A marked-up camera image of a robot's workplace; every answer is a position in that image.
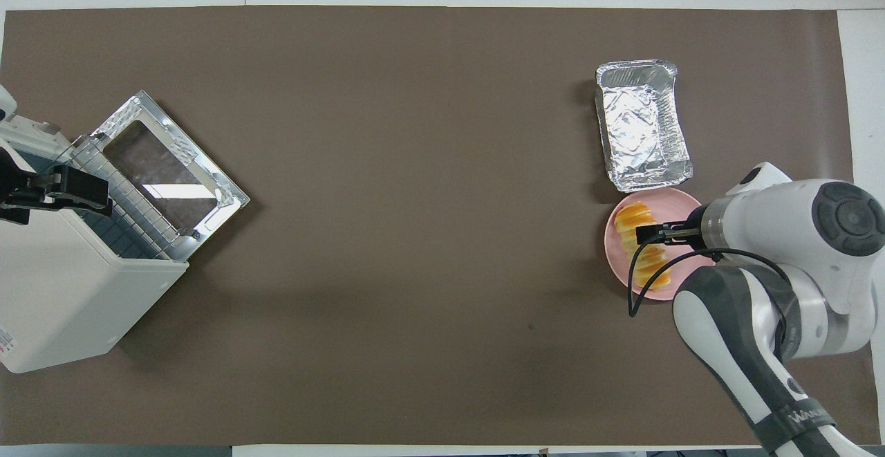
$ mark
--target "aluminum foil tray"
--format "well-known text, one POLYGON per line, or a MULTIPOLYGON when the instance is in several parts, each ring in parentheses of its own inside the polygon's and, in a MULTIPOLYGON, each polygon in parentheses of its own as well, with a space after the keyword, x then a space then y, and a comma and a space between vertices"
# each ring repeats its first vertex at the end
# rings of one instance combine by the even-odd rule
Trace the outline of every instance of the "aluminum foil tray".
POLYGON ((673 186, 693 168, 676 117, 676 65, 642 60, 597 69, 597 113, 606 170, 621 192, 673 186))
POLYGON ((56 163, 108 181, 111 218, 82 218, 124 258, 186 261, 249 196, 144 91, 56 163))

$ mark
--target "food on plate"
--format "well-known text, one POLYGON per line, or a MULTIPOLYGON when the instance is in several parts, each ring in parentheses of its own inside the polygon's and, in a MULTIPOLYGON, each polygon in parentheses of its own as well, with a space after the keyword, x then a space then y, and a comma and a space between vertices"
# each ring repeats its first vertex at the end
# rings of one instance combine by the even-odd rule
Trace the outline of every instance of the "food on plate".
MULTIPOLYGON (((614 227, 620 235, 620 246, 626 253, 629 261, 633 259, 633 253, 639 248, 636 243, 636 228, 639 226, 656 224, 651 209, 642 201, 631 203, 624 206, 614 216, 614 227)), ((658 271, 662 265, 667 262, 667 254, 660 245, 646 246, 639 259, 636 259, 636 269, 633 275, 633 281, 640 286, 644 286, 651 275, 658 271)), ((670 284, 670 269, 664 271, 654 283, 651 284, 650 290, 657 290, 670 284)))

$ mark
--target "brown mat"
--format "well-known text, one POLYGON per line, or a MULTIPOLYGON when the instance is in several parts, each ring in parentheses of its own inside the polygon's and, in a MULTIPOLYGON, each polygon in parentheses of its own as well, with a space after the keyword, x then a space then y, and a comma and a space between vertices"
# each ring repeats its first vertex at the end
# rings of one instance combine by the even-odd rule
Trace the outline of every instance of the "brown mat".
MULTIPOLYGON (((647 57, 679 67, 686 192, 850 179, 834 12, 9 13, 22 115, 73 138, 144 88, 254 201, 107 356, 0 369, 3 443, 755 443, 601 249, 591 81, 647 57)), ((867 348, 789 367, 879 442, 867 348)))

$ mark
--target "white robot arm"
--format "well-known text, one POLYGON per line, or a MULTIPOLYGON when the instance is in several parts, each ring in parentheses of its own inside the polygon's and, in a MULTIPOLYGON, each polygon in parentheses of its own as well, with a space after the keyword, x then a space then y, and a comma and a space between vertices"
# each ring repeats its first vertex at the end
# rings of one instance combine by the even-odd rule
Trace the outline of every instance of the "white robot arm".
POLYGON ((0 85, 0 121, 12 119, 12 114, 16 108, 15 99, 12 95, 0 85))
POLYGON ((673 302, 685 344, 704 362, 771 455, 870 455, 784 368, 790 358, 845 353, 876 322, 870 271, 885 246, 885 212, 838 180, 790 178, 763 163, 678 227, 695 249, 756 253, 690 274, 673 302))

